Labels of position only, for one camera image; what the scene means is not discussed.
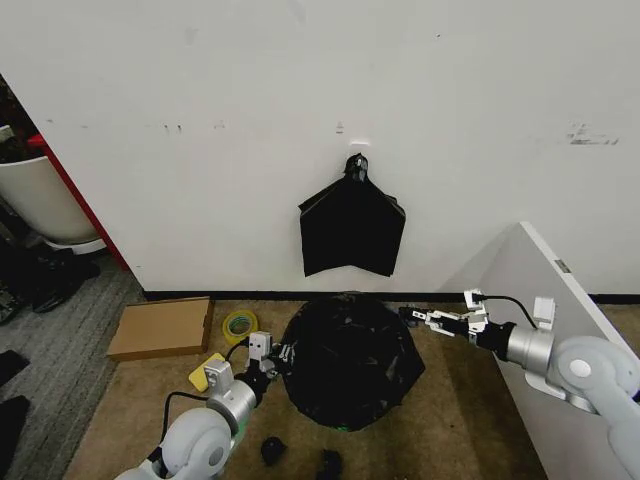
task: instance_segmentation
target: black trash bag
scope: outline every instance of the black trash bag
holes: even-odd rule
[[[292,349],[284,383],[293,404],[343,431],[360,430],[399,405],[424,371],[398,315],[362,294],[306,303],[282,346]]]
[[[362,155],[347,160],[344,178],[300,205],[300,232],[306,276],[353,265],[391,276],[405,223],[394,197],[367,176]]]

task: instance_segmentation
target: white panel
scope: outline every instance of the white panel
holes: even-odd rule
[[[508,233],[480,288],[487,295],[515,297],[529,312],[536,296],[552,297],[557,305],[556,342],[592,335],[622,345],[633,355],[573,275],[565,273],[556,260],[535,229],[521,223]],[[518,307],[509,302],[491,300],[487,308],[493,322],[528,327]],[[532,389],[520,367],[498,365],[550,480],[630,479],[609,447],[601,417]]]
[[[2,14],[0,71],[146,289],[436,291],[528,218],[590,292],[640,292],[639,2]],[[305,279],[296,207],[340,176],[352,139],[407,211],[396,274]]]

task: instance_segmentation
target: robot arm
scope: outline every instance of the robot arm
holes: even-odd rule
[[[520,365],[536,390],[601,415],[609,425],[609,444],[632,478],[640,480],[640,362],[613,343],[596,337],[573,337],[558,344],[551,331],[489,321],[479,290],[465,292],[469,313],[455,314],[401,308],[406,320],[421,320],[431,330],[460,335]]]
[[[207,363],[206,408],[180,415],[151,455],[116,480],[160,480],[167,473],[174,480],[218,478],[242,440],[251,412],[278,374],[271,357],[271,334],[255,332],[249,337],[245,372],[234,377],[229,362],[214,359]]]

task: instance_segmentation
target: cardboard box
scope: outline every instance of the cardboard box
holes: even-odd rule
[[[208,297],[129,305],[107,355],[125,361],[204,353],[212,316]]]

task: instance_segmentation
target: yellow tape roll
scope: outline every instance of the yellow tape roll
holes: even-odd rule
[[[229,345],[235,345],[258,331],[258,319],[251,310],[237,310],[227,315],[222,322],[222,334]]]

